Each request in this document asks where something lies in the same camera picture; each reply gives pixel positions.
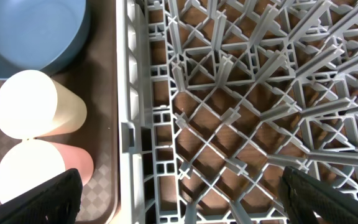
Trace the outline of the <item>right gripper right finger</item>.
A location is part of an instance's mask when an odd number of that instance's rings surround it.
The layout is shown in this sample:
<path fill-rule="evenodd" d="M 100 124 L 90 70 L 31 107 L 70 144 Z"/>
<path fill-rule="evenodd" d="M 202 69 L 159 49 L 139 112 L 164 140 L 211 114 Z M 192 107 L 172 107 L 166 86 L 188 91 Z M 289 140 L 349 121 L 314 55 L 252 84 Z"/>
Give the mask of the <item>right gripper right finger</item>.
<path fill-rule="evenodd" d="M 280 200 L 291 223 L 358 223 L 358 201 L 308 174 L 286 166 L 279 186 Z"/>

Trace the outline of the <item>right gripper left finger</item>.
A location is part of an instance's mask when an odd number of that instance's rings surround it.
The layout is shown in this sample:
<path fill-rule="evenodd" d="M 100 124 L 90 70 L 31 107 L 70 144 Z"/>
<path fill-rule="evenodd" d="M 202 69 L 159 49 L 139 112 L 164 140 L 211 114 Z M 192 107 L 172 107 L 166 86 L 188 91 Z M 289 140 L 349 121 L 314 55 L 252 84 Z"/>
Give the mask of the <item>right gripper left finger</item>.
<path fill-rule="evenodd" d="M 76 168 L 0 205 L 0 223 L 74 223 L 83 184 Z"/>

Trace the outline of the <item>white cup pink inside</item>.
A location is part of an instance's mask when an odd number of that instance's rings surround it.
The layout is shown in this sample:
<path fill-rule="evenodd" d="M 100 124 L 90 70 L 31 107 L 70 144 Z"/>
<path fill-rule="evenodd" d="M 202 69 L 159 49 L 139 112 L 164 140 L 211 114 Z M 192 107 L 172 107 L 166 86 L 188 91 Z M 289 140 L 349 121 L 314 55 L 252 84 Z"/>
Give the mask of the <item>white cup pink inside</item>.
<path fill-rule="evenodd" d="M 93 159 L 80 147 L 39 139 L 23 141 L 0 162 L 0 202 L 6 203 L 71 168 L 78 170 L 86 185 L 93 175 Z"/>

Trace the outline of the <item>white cup green inside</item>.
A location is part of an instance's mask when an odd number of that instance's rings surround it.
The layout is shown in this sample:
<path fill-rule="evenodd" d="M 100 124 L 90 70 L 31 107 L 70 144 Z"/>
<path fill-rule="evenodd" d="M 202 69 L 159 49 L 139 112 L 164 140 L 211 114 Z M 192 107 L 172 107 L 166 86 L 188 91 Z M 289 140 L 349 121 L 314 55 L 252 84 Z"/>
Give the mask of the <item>white cup green inside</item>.
<path fill-rule="evenodd" d="M 0 88 L 0 130 L 11 138 L 72 133 L 86 117 L 85 102 L 41 71 L 21 71 Z"/>

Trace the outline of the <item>dark blue plate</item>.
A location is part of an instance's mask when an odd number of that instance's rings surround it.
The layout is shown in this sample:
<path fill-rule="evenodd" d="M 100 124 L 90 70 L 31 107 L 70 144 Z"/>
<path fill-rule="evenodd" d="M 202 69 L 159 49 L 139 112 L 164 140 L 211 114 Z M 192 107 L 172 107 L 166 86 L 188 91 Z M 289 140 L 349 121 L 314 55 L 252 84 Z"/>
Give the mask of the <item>dark blue plate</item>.
<path fill-rule="evenodd" d="M 90 20 L 88 0 L 0 0 L 0 80 L 64 69 L 83 48 Z"/>

